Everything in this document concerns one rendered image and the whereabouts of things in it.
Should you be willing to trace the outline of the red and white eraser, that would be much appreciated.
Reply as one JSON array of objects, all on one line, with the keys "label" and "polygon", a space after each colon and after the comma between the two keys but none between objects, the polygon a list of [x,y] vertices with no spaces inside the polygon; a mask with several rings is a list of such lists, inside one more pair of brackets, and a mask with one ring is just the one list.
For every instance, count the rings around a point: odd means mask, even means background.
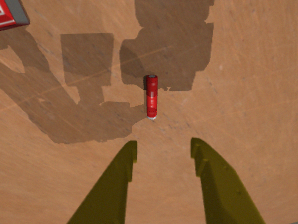
[{"label": "red and white eraser", "polygon": [[29,24],[19,0],[0,0],[0,31]]}]

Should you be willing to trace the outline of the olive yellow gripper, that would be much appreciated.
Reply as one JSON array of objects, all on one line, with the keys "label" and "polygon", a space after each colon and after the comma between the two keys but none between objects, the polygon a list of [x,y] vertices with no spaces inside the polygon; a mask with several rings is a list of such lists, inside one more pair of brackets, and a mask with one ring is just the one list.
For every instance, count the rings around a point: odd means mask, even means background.
[{"label": "olive yellow gripper", "polygon": [[[206,224],[266,224],[235,169],[209,144],[191,138]],[[67,224],[125,224],[128,182],[137,163],[137,141],[117,153]]]}]

